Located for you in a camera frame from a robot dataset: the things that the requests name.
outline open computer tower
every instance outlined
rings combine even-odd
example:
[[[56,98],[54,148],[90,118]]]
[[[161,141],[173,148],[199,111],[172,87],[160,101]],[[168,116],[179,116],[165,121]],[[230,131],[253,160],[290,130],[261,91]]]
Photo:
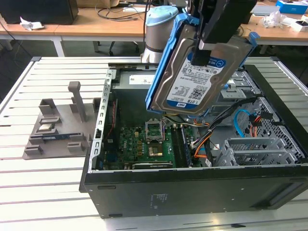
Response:
[[[234,73],[199,123],[257,99],[237,105],[197,158],[192,144],[205,127],[146,111],[154,70],[112,64],[107,72],[80,184],[101,218],[277,209],[308,188],[307,132],[255,66]]]

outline wooden desk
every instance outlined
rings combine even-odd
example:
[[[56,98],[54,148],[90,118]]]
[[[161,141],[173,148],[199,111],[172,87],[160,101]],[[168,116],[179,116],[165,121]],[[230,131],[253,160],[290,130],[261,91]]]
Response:
[[[275,3],[264,1],[260,5],[274,5]],[[132,12],[110,13],[109,17],[121,17]],[[78,17],[72,25],[45,25],[45,29],[27,31],[20,25],[6,25],[6,28],[19,40],[51,40],[57,50],[58,56],[65,56],[63,41],[142,41],[143,20],[138,15],[134,21],[115,22],[99,17],[94,8],[79,9]],[[289,14],[288,17],[300,19],[301,15]],[[250,32],[257,32],[261,38],[260,45],[297,45],[308,46],[308,32],[294,32],[290,27],[264,28],[259,23],[262,17],[252,16],[249,24],[242,25],[244,37]],[[0,28],[0,39],[12,39]]]
[[[0,18],[0,21],[4,25],[5,29],[7,29],[12,35],[54,35],[54,31],[59,26],[58,24],[46,24],[43,29],[29,31],[24,29],[19,24],[7,24],[3,18]],[[7,35],[6,31],[1,26],[0,35]]]
[[[121,17],[132,12],[110,13],[108,17]],[[59,25],[54,31],[60,36],[104,36],[104,37],[143,37],[144,14],[132,16],[136,20],[116,22],[101,18],[95,9],[79,9],[78,17],[72,25]]]
[[[300,19],[302,15],[297,14],[285,14],[288,17]],[[285,25],[280,27],[265,28],[260,20],[261,16],[252,16],[249,24],[243,24],[244,37],[248,37],[252,31],[257,32],[260,35],[258,44],[264,45],[308,45],[308,33],[307,32],[296,32],[291,27]]]

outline desk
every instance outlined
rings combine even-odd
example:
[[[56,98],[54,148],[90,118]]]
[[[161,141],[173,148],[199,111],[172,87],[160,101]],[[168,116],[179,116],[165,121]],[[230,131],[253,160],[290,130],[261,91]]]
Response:
[[[83,102],[90,103],[102,95],[108,63],[138,61],[136,57],[49,57],[29,63],[0,105],[1,231],[200,231],[230,229],[230,224],[236,223],[246,226],[241,231],[308,227],[308,191],[278,210],[103,220],[89,195],[78,191],[84,157],[21,158],[41,99],[53,98],[56,105],[69,104],[72,93],[67,85],[69,81],[80,81]],[[280,62],[255,57],[246,63],[256,64],[308,129],[307,88]]]
[[[119,17],[132,13],[110,13],[110,17]],[[290,14],[289,17],[300,18],[301,15]],[[27,31],[20,25],[6,25],[6,28],[19,40],[51,40],[58,56],[65,56],[63,41],[142,41],[143,20],[115,22],[100,18],[93,8],[79,9],[78,17],[72,25],[45,25],[45,29]],[[244,37],[251,31],[257,32],[261,38],[260,45],[297,45],[308,46],[308,32],[294,32],[291,28],[264,28],[259,22],[261,17],[252,16],[247,25],[243,25]],[[3,28],[0,28],[0,39],[12,39]]]
[[[132,12],[110,13],[108,17],[121,17]],[[137,20],[115,22],[100,18],[95,9],[79,9],[72,25],[44,25],[44,29],[28,31],[18,24],[2,24],[17,40],[51,40],[58,56],[65,56],[63,41],[143,41],[143,15],[135,15]],[[0,26],[0,39],[12,39]]]

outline motherboard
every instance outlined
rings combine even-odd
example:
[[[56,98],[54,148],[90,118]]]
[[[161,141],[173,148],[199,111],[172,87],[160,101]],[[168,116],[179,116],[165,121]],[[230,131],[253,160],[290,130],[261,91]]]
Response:
[[[121,127],[118,147],[106,150],[104,169],[155,169],[189,167],[190,126],[166,126],[163,120],[149,120],[141,127]]]

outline blue box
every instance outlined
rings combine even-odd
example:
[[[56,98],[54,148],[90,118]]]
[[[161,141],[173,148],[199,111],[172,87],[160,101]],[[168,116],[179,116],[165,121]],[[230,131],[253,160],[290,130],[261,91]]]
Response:
[[[276,6],[280,6],[280,13],[304,14],[308,6],[300,1],[287,3],[286,1],[277,1]]]

